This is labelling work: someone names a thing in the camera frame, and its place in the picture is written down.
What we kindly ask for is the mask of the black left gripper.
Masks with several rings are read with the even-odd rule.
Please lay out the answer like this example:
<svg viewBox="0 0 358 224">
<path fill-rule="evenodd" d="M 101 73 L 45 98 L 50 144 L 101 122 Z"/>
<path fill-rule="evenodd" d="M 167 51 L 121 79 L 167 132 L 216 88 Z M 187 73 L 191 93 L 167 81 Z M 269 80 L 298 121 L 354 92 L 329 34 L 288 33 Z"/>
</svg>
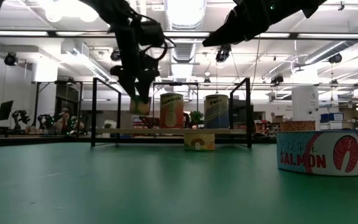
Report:
<svg viewBox="0 0 358 224">
<path fill-rule="evenodd" d="M 151 82 L 160 75 L 159 61 L 161 57 L 155 57 L 152 46 L 135 51 L 121 50 L 121 65 L 110 68 L 110 74 L 119 82 L 124 83 L 124 90 L 130 98 L 136 96 L 135 83 L 139 82 L 139 97 L 144 103 L 149 102 Z"/>
</svg>

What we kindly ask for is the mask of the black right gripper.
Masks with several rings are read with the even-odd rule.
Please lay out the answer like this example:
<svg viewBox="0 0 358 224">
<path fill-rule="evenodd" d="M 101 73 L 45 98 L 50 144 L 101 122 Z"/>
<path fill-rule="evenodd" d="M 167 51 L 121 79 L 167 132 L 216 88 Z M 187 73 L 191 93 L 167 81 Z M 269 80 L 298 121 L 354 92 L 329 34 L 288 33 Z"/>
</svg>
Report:
<svg viewBox="0 0 358 224">
<path fill-rule="evenodd" d="M 202 44 L 213 47 L 248 41 L 290 15 L 291 7 L 284 0 L 240 0 Z"/>
</svg>

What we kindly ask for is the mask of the green citrus label can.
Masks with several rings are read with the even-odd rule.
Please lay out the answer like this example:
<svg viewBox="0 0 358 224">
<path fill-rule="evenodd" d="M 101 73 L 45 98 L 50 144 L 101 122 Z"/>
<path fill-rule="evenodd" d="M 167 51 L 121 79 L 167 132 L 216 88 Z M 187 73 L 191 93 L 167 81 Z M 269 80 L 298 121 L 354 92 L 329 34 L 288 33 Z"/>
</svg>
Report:
<svg viewBox="0 0 358 224">
<path fill-rule="evenodd" d="M 133 96 L 130 101 L 129 112 L 131 114 L 147 116 L 150 113 L 150 99 L 145 103 L 139 96 Z"/>
</svg>

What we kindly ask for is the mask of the pineapple label can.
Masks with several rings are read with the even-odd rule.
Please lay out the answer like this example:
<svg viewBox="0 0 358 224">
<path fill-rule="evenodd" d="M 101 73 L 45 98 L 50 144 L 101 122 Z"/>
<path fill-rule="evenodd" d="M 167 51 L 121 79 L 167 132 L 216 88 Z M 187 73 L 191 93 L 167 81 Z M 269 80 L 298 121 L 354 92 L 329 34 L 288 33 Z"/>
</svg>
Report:
<svg viewBox="0 0 358 224">
<path fill-rule="evenodd" d="M 183 95 L 164 93 L 160 96 L 160 127 L 183 128 Z"/>
</svg>

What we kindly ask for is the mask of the short mushroom label can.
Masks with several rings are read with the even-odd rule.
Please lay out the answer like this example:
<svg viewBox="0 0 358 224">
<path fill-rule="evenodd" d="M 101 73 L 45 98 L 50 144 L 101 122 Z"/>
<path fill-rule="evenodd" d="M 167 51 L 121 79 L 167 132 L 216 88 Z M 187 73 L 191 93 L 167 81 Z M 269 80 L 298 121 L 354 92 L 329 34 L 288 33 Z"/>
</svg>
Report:
<svg viewBox="0 0 358 224">
<path fill-rule="evenodd" d="M 187 151 L 214 151 L 214 134 L 185 134 L 184 147 Z"/>
</svg>

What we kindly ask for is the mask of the peas label can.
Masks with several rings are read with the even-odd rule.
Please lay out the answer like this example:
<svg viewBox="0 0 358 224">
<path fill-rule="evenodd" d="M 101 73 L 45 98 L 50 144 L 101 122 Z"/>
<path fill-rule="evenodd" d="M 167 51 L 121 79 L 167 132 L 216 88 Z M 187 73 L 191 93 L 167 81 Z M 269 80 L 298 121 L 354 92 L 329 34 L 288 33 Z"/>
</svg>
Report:
<svg viewBox="0 0 358 224">
<path fill-rule="evenodd" d="M 204 127 L 224 129 L 229 127 L 229 97 L 227 95 L 208 95 L 204 100 Z"/>
</svg>

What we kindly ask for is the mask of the salmon label can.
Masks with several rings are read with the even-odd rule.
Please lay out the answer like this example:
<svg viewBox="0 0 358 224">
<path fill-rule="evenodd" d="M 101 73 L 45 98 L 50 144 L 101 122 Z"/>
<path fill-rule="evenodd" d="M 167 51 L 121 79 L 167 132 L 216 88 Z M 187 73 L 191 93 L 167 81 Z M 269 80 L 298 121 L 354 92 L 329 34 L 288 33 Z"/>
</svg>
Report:
<svg viewBox="0 0 358 224">
<path fill-rule="evenodd" d="M 358 176 L 358 132 L 280 132 L 277 167 L 309 175 Z"/>
</svg>

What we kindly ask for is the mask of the background potted plant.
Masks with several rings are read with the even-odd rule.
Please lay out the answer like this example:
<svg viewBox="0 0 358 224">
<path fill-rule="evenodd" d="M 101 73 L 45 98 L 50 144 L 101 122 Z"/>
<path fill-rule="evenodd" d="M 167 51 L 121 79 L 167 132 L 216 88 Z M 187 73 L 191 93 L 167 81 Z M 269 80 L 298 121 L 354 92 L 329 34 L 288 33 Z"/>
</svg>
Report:
<svg viewBox="0 0 358 224">
<path fill-rule="evenodd" d="M 190 113 L 190 128 L 195 129 L 200 124 L 204 124 L 204 114 L 200 111 L 192 111 Z"/>
</svg>

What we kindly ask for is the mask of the person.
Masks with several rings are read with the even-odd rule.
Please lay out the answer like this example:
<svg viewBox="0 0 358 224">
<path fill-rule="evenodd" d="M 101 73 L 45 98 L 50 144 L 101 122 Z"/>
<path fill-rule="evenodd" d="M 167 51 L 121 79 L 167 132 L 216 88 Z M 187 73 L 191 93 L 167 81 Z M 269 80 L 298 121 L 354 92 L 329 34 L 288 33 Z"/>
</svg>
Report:
<svg viewBox="0 0 358 224">
<path fill-rule="evenodd" d="M 69 135 L 73 129 L 73 121 L 71 120 L 71 112 L 68 108 L 62 108 L 54 126 L 57 134 Z"/>
</svg>

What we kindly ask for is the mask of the black metal rack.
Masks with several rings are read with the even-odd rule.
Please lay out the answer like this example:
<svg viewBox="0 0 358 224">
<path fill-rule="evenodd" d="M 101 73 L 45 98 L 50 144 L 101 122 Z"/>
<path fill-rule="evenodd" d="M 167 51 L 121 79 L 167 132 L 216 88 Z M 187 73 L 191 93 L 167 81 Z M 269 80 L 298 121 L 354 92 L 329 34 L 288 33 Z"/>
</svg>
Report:
<svg viewBox="0 0 358 224">
<path fill-rule="evenodd" d="M 72 85 L 79 85 L 79 95 L 78 99 L 76 101 L 78 108 L 76 111 L 76 115 L 78 116 L 81 111 L 81 102 L 83 99 L 83 86 L 84 82 L 80 81 L 63 81 L 63 80 L 57 80 L 54 82 L 36 82 L 32 81 L 32 84 L 36 85 L 36 91 L 35 91 L 35 106 L 34 106 L 34 118 L 33 122 L 30 125 L 29 128 L 29 134 L 43 134 L 45 127 L 40 124 L 38 121 L 39 115 L 45 115 L 49 114 L 51 115 L 55 108 L 52 108 L 52 106 L 55 106 L 56 98 L 58 98 L 56 89 L 52 89 L 52 87 L 57 87 L 58 85 L 64 85 L 67 88 Z"/>
</svg>

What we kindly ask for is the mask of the green table mat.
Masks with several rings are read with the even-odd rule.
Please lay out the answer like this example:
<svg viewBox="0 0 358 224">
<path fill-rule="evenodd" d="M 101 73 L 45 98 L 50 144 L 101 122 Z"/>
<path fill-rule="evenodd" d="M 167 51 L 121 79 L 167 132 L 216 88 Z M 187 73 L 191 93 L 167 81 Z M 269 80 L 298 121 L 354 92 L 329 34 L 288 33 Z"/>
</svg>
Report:
<svg viewBox="0 0 358 224">
<path fill-rule="evenodd" d="M 0 147 L 0 224 L 358 224 L 358 177 L 277 168 L 276 147 Z"/>
</svg>

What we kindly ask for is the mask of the white room pillar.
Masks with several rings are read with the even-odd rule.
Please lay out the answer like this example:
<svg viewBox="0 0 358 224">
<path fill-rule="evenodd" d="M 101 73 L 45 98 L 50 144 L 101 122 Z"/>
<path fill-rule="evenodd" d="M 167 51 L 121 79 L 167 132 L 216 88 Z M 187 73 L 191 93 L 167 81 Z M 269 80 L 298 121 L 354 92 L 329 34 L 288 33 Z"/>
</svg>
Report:
<svg viewBox="0 0 358 224">
<path fill-rule="evenodd" d="M 320 130 L 319 93 L 317 86 L 298 86 L 292 89 L 293 121 L 312 121 Z"/>
</svg>

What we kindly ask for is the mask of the blue storage bins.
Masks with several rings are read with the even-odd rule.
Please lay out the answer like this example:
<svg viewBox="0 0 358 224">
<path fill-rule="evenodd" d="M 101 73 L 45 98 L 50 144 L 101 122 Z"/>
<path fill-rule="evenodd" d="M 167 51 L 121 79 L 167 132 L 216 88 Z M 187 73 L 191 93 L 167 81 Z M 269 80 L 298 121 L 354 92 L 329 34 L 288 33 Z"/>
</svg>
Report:
<svg viewBox="0 0 358 224">
<path fill-rule="evenodd" d="M 344 115 L 338 113 L 325 113 L 320 115 L 320 129 L 342 129 L 342 122 L 344 121 Z"/>
</svg>

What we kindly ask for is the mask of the black background monitor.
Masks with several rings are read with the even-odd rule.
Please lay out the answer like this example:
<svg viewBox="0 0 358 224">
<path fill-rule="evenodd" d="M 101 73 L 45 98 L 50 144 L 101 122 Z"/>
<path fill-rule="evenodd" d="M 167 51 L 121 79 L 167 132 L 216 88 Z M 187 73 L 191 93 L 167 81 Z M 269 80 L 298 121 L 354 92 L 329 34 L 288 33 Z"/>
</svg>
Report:
<svg viewBox="0 0 358 224">
<path fill-rule="evenodd" d="M 9 119 L 14 101 L 6 101 L 0 105 L 0 121 Z"/>
</svg>

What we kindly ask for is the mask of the black background frame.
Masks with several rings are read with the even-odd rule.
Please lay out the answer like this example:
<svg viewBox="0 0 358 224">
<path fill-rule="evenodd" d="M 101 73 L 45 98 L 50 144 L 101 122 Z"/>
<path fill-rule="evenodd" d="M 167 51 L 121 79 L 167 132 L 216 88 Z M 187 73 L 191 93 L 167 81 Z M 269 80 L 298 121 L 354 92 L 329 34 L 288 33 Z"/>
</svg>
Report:
<svg viewBox="0 0 358 224">
<path fill-rule="evenodd" d="M 196 87 L 196 110 L 199 111 L 199 89 L 200 89 L 200 83 L 198 82 L 153 82 L 152 83 L 152 90 L 153 90 L 153 96 L 152 96 L 152 117 L 155 117 L 155 86 L 159 85 L 161 87 L 164 87 L 165 85 L 168 86 L 195 86 Z"/>
</svg>

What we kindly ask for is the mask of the wooden shelf black frame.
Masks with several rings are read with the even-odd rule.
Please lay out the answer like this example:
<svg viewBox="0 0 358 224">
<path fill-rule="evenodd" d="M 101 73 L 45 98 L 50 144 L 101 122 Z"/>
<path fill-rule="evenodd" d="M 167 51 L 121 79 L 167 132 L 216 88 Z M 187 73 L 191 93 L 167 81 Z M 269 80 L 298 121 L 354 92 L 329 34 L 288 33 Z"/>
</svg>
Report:
<svg viewBox="0 0 358 224">
<path fill-rule="evenodd" d="M 117 139 L 119 139 L 119 134 L 245 134 L 246 135 L 246 144 L 248 148 L 252 147 L 252 106 L 251 106 L 251 86 L 250 78 L 244 78 L 236 87 L 230 92 L 229 97 L 229 129 L 121 129 L 121 100 L 122 94 L 118 92 L 118 108 L 117 108 L 117 126 L 116 128 L 103 128 L 96 129 L 96 100 L 97 100 L 97 88 L 98 82 L 103 85 L 108 86 L 108 84 L 102 81 L 100 78 L 93 78 L 92 82 L 92 100 L 91 100 L 91 113 L 92 113 L 92 122 L 91 122 L 91 146 L 95 147 L 96 145 L 96 134 L 97 133 L 108 133 L 108 134 L 117 134 Z M 243 129 L 234 129 L 233 122 L 233 105 L 234 105 L 234 93 L 240 87 L 246 85 L 246 130 Z"/>
</svg>

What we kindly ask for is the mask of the ceiling ventilation duct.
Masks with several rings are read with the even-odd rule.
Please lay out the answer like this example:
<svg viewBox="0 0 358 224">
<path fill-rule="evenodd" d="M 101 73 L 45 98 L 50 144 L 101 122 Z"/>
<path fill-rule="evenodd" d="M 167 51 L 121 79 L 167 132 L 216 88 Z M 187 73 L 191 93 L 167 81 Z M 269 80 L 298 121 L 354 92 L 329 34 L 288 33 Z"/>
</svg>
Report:
<svg viewBox="0 0 358 224">
<path fill-rule="evenodd" d="M 207 0 L 163 0 L 167 29 L 172 31 L 200 31 L 203 27 Z M 196 44 L 177 44 L 172 59 L 178 63 L 192 62 Z"/>
</svg>

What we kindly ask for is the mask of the black ceiling light rail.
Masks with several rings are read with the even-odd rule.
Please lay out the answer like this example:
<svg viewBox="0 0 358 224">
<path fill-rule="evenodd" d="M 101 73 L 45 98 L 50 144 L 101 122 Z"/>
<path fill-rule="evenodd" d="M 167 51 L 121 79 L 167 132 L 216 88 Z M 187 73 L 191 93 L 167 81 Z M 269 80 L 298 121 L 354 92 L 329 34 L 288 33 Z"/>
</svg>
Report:
<svg viewBox="0 0 358 224">
<path fill-rule="evenodd" d="M 166 31 L 164 35 L 173 39 L 205 39 L 211 32 L 180 32 Z M 90 31 L 59 31 L 59 30 L 0 30 L 0 37 L 51 37 L 51 38 L 115 38 L 113 33 L 101 30 Z M 297 33 L 297 32 L 265 32 L 256 38 L 266 40 L 358 40 L 358 33 Z"/>
</svg>

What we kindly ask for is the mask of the black rig frame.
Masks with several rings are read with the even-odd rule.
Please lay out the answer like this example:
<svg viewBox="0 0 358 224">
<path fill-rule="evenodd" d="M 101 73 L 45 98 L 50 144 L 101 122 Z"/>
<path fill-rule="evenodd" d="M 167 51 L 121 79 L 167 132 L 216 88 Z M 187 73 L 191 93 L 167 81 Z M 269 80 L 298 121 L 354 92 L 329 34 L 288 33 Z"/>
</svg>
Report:
<svg viewBox="0 0 358 224">
<path fill-rule="evenodd" d="M 52 144 L 52 143 L 92 143 L 91 138 L 74 138 L 74 137 L 26 137 L 26 138 L 0 138 L 0 147 L 18 146 L 31 144 Z M 96 138 L 95 143 L 122 143 L 122 144 L 183 144 L 183 139 L 174 138 Z M 242 144 L 246 145 L 246 139 L 215 139 L 215 144 Z M 256 144 L 276 144 L 275 139 L 253 139 L 252 145 Z"/>
</svg>

